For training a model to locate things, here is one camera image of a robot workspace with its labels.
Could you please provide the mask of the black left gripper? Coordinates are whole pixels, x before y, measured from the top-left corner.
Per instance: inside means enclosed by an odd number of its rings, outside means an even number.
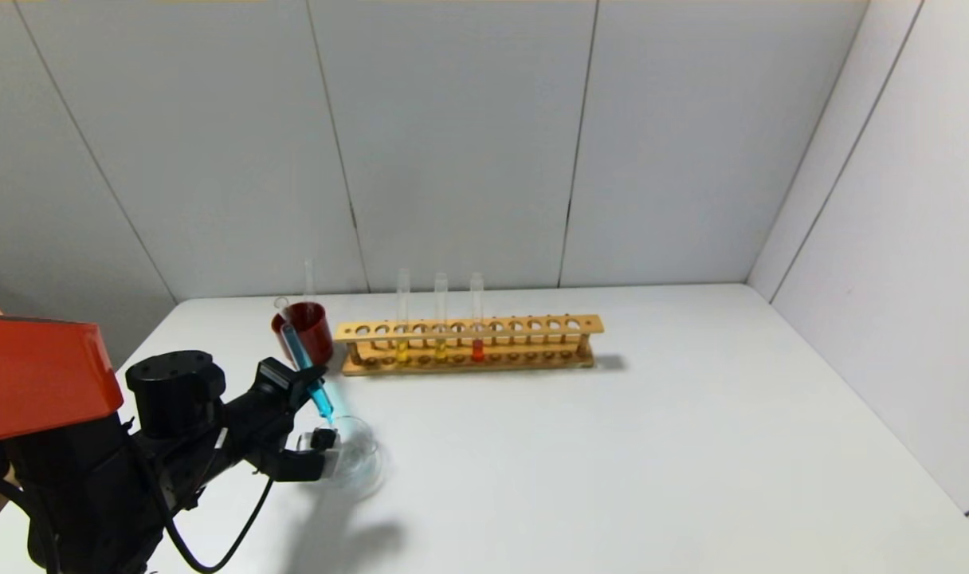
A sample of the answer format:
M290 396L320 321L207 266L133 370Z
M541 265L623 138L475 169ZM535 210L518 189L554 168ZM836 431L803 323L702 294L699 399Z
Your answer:
M294 430L296 414L324 387L325 374L323 364L294 371L273 357L262 360L250 388L225 405L230 448L283 446Z

